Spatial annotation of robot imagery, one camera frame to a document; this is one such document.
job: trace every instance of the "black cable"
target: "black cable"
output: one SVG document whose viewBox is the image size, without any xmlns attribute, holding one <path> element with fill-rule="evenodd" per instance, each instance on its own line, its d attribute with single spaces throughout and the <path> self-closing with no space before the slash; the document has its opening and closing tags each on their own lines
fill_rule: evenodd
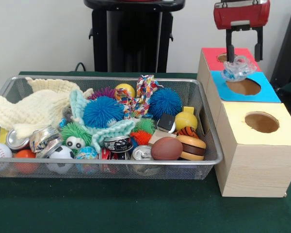
<svg viewBox="0 0 291 233">
<path fill-rule="evenodd" d="M 74 71 L 78 71 L 78 68 L 79 68 L 80 65 L 83 67 L 83 71 L 86 71 L 85 65 L 82 62 L 79 62 L 77 64 L 77 67 L 74 69 Z"/>
</svg>

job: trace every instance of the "stacked boxes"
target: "stacked boxes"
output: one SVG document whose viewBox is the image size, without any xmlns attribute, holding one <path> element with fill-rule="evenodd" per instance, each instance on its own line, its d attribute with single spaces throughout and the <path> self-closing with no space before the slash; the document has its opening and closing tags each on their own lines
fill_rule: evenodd
<svg viewBox="0 0 291 233">
<path fill-rule="evenodd" d="M 202 49 L 197 76 L 224 153 L 215 166 L 222 196 L 283 197 L 291 182 L 291 116 L 259 68 L 244 81 L 223 80 L 225 52 Z M 247 49 L 235 54 L 254 61 Z"/>
</svg>

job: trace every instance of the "orange spiky ball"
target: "orange spiky ball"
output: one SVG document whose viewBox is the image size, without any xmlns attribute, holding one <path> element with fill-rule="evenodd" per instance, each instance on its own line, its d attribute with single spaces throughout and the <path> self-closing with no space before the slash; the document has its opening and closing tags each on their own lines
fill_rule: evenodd
<svg viewBox="0 0 291 233">
<path fill-rule="evenodd" d="M 143 130 L 132 132 L 130 136 L 135 139 L 135 141 L 138 143 L 139 146 L 147 145 L 152 137 L 150 133 L 147 133 Z"/>
</svg>

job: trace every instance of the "metal basket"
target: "metal basket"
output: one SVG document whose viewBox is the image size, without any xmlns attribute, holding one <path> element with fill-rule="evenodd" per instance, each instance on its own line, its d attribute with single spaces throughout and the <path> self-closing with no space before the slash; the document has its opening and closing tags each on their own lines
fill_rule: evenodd
<svg viewBox="0 0 291 233">
<path fill-rule="evenodd" d="M 115 88 L 120 83 L 136 85 L 137 78 L 105 77 L 60 77 L 34 76 L 34 79 L 64 79 L 76 83 L 82 91 L 110 86 Z M 213 165 L 223 157 L 221 145 L 215 129 L 203 87 L 197 80 L 191 79 L 156 79 L 164 87 L 170 87 L 181 97 L 183 106 L 193 106 L 199 119 L 197 128 L 201 140 L 207 144 L 204 161 L 133 161 L 133 160 L 72 160 L 72 159 L 18 159 L 0 158 L 6 169 L 0 171 L 0 177 L 28 178 L 124 178 L 124 179 L 204 179 Z M 8 101 L 16 103 L 32 93 L 25 76 L 10 78 L 0 91 Z M 22 174 L 15 168 L 37 163 L 38 169 L 32 174 Z M 69 166 L 71 169 L 58 174 L 48 169 L 53 166 Z"/>
</svg>

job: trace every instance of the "googly eyes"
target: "googly eyes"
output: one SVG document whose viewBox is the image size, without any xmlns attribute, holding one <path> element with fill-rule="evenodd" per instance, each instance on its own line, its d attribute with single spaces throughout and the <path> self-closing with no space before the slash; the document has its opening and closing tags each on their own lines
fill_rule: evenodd
<svg viewBox="0 0 291 233">
<path fill-rule="evenodd" d="M 69 137 L 66 140 L 66 145 L 72 150 L 79 150 L 85 147 L 85 141 L 79 137 Z"/>
</svg>

